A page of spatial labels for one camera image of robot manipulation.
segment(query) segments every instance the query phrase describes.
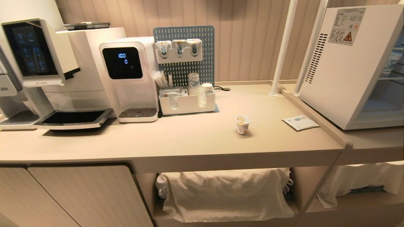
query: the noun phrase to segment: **white towel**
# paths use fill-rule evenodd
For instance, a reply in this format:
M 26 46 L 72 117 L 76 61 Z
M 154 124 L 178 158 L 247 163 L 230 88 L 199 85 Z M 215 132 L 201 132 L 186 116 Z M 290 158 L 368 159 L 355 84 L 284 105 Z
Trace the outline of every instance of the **white towel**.
M 282 193 L 289 173 L 289 168 L 162 173 L 163 210 L 187 223 L 293 217 Z
M 396 194 L 404 175 L 404 161 L 337 166 L 327 178 L 318 199 L 325 208 L 338 206 L 337 196 L 343 196 L 367 186 L 381 186 Z

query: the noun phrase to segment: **coffee machine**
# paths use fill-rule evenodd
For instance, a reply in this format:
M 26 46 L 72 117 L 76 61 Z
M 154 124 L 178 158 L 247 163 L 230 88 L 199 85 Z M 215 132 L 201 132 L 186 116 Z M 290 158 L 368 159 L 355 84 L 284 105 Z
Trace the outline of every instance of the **coffee machine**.
M 103 82 L 119 122 L 153 122 L 158 118 L 157 71 L 153 37 L 130 37 L 102 43 L 99 47 L 105 71 Z
M 0 48 L 0 130 L 35 129 L 34 123 L 53 108 L 40 88 L 21 86 Z
M 99 45 L 126 37 L 124 28 L 55 32 L 45 20 L 2 24 L 24 86 L 42 87 L 53 108 L 35 123 L 52 130 L 100 127 L 113 116 L 101 82 Z

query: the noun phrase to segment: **cabinet door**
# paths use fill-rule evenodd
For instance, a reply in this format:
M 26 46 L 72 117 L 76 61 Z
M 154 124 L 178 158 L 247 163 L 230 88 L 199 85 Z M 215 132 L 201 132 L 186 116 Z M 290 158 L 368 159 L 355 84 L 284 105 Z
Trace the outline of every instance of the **cabinet door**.
M 153 227 L 125 165 L 28 170 L 81 227 Z
M 79 227 L 24 168 L 0 168 L 0 213 L 7 227 Z

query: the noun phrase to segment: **digital display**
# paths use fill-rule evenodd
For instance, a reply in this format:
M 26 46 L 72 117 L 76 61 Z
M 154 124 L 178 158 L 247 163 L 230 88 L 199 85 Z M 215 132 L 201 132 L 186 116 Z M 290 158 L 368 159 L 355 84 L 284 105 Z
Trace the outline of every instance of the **digital display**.
M 140 79 L 143 77 L 139 52 L 135 47 L 105 48 L 102 54 L 111 79 Z
M 57 75 L 40 21 L 3 25 L 23 76 Z
M 19 49 L 22 51 L 22 56 L 25 65 L 30 74 L 48 72 L 49 67 L 45 61 L 44 53 L 36 37 L 32 26 L 15 27 L 13 33 L 17 41 Z

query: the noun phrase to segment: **blue pegboard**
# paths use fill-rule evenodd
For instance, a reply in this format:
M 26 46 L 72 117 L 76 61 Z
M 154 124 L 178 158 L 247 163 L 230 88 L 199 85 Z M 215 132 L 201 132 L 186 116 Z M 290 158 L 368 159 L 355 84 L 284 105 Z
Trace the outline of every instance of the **blue pegboard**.
M 159 64 L 160 71 L 173 76 L 174 86 L 188 86 L 188 74 L 199 73 L 201 83 L 215 84 L 215 28 L 213 26 L 156 27 L 154 41 L 199 38 L 202 40 L 202 61 Z

